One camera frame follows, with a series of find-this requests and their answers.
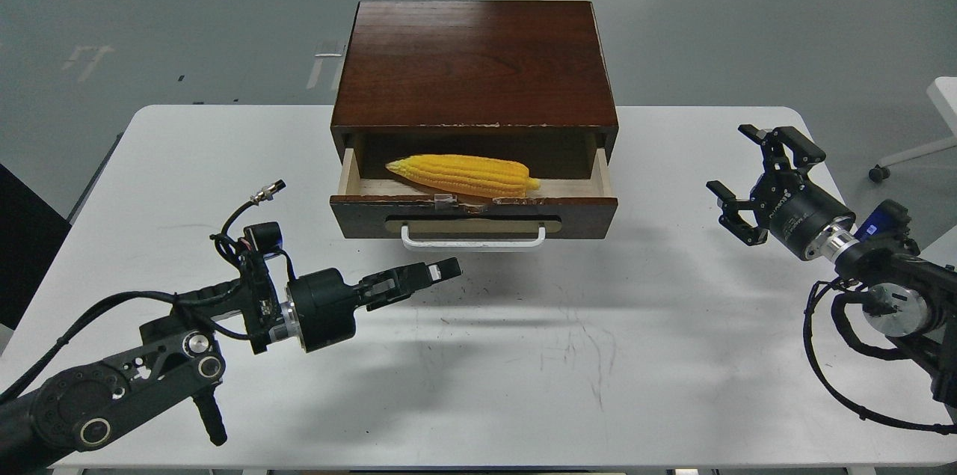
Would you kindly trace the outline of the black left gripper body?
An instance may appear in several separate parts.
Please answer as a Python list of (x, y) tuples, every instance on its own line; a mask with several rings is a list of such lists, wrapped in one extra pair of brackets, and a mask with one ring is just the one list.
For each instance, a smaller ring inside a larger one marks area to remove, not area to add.
[(297, 338), (305, 352), (328, 348), (353, 338), (359, 307), (355, 288), (337, 269), (325, 269), (290, 281), (287, 295), (298, 325)]

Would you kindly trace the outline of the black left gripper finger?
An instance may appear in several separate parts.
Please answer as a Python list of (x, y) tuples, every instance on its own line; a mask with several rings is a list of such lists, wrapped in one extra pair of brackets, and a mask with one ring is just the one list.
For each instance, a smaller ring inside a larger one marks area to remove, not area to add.
[(374, 311), (461, 275), (459, 261), (454, 257), (437, 263), (414, 263), (378, 272), (364, 277), (357, 284), (357, 305), (365, 307), (366, 311)]

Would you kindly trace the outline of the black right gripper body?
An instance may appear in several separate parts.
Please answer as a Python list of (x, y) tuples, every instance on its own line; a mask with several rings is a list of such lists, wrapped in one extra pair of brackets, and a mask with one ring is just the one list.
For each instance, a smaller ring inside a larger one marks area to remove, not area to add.
[(810, 181), (783, 184), (765, 174), (751, 190), (755, 218), (780, 243), (803, 261), (813, 260), (814, 241), (831, 225), (850, 230), (857, 216)]

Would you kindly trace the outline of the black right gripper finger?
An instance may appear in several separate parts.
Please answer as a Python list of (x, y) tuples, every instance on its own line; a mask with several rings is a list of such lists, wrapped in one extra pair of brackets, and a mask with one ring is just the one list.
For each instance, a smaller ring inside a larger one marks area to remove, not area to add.
[(754, 203), (751, 200), (742, 201), (718, 180), (711, 180), (705, 184), (707, 189), (717, 197), (721, 215), (718, 222), (729, 233), (748, 246), (763, 245), (768, 240), (769, 231), (765, 227), (749, 224), (739, 214), (742, 210), (753, 212)]
[(826, 153), (793, 126), (759, 129), (742, 124), (738, 131), (759, 145), (763, 174), (768, 176), (806, 178), (813, 166), (826, 160)]

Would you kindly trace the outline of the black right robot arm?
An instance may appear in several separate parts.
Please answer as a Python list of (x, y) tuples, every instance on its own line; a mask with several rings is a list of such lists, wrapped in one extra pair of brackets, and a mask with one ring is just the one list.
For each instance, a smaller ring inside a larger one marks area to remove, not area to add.
[(817, 281), (804, 306), (804, 354), (818, 381), (862, 420), (954, 434), (954, 424), (910, 423), (847, 399), (828, 382), (813, 346), (814, 312), (833, 293), (831, 319), (850, 349), (881, 361), (916, 363), (929, 374), (933, 400), (954, 408), (954, 269), (920, 256), (901, 203), (885, 200), (858, 224), (844, 203), (811, 181), (810, 169), (826, 155), (795, 127), (742, 124), (738, 130), (761, 149), (763, 172), (745, 200), (717, 180), (707, 183), (720, 206), (721, 226), (745, 245), (762, 245), (774, 236), (800, 260), (826, 258), (834, 265), (835, 278)]

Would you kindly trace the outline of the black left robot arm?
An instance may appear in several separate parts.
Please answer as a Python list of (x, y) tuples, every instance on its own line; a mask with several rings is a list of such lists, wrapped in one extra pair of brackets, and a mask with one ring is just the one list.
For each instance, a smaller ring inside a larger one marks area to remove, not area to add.
[[(337, 269), (298, 276), (286, 267), (286, 298), (278, 298), (267, 261), (284, 256), (276, 222), (248, 226), (239, 239), (229, 229), (246, 210), (270, 201), (283, 181), (250, 196), (211, 235), (213, 247), (239, 276), (187, 293), (127, 291), (96, 302), (70, 325), (23, 376), (2, 393), (2, 472), (47, 468), (69, 454), (102, 449), (186, 399), (194, 401), (209, 440), (228, 438), (215, 399), (227, 362), (218, 336), (249, 342), (259, 355), (289, 338), (305, 352), (352, 338), (355, 311), (373, 311), (461, 274), (455, 258), (414, 263), (346, 284)], [(140, 326), (141, 344), (99, 361), (61, 370), (37, 389), (39, 373), (69, 342), (123, 302), (151, 300), (170, 314)]]

